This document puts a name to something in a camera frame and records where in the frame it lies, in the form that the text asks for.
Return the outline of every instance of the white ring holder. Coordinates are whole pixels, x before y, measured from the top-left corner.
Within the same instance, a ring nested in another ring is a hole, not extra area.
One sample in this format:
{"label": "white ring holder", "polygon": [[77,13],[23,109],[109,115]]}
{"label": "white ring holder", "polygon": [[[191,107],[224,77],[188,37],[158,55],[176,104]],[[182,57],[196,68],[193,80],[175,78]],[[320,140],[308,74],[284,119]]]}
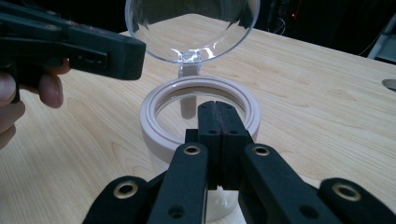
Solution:
{"label": "white ring holder", "polygon": [[243,123],[253,140],[260,127],[260,107],[251,93],[241,85],[226,79],[208,76],[181,77],[155,88],[148,94],[140,108],[140,123],[148,149],[157,158],[170,164],[175,150],[184,143],[183,138],[167,132],[158,122],[157,114],[170,101],[180,99],[183,92],[211,93],[239,105],[245,112]]}

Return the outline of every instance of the human hand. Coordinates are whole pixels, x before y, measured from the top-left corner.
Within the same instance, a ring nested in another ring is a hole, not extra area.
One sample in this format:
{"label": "human hand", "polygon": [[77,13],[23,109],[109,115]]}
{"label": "human hand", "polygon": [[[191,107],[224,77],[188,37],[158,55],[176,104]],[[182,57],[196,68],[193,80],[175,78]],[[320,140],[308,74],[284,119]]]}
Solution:
{"label": "human hand", "polygon": [[[45,68],[45,73],[39,81],[38,89],[21,86],[21,89],[37,93],[41,102],[52,108],[59,108],[64,102],[62,82],[57,75],[67,73],[69,62],[64,61],[62,67]],[[15,122],[25,111],[22,101],[11,104],[15,97],[16,84],[10,74],[0,72],[0,149],[5,147],[15,135]]]}

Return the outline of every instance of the wooden table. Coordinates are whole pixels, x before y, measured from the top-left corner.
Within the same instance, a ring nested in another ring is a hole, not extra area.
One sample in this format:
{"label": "wooden table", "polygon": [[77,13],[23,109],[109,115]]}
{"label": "wooden table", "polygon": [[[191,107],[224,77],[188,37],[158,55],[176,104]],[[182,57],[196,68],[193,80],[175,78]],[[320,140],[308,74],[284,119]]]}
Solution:
{"label": "wooden table", "polygon": [[[308,183],[350,179],[396,212],[396,66],[254,30],[202,74],[244,85],[262,110],[258,141]],[[139,107],[177,66],[147,56],[138,81],[62,76],[64,105],[22,93],[25,115],[0,151],[0,223],[80,223],[113,179],[153,177]],[[218,223],[241,223],[239,209]]]}

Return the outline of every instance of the glass hemisphere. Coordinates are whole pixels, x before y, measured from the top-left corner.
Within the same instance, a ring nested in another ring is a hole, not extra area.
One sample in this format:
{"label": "glass hemisphere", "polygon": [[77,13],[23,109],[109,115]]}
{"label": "glass hemisphere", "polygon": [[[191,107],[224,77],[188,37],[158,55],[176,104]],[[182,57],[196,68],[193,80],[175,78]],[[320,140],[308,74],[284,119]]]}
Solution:
{"label": "glass hemisphere", "polygon": [[170,63],[219,57],[248,35],[260,0],[127,0],[125,21],[132,37],[152,56]]}

